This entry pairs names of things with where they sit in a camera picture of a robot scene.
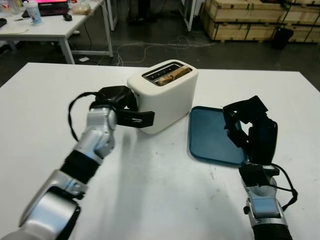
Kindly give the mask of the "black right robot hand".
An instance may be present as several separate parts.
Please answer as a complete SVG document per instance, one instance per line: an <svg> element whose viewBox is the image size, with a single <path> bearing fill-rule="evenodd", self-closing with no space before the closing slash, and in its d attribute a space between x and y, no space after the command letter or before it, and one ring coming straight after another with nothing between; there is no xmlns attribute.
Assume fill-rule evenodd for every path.
<svg viewBox="0 0 320 240"><path fill-rule="evenodd" d="M227 136L256 165L270 165L276 150L278 124L267 111L257 95L222 108Z"/></svg>

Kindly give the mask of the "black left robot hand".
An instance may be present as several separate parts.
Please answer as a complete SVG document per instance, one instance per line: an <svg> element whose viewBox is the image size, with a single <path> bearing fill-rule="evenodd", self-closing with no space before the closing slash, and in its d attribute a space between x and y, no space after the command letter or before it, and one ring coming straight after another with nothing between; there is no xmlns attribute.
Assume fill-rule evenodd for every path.
<svg viewBox="0 0 320 240"><path fill-rule="evenodd" d="M125 85L108 86L100 89L95 103L106 104L117 110L138 110L138 100L133 90Z"/></svg>

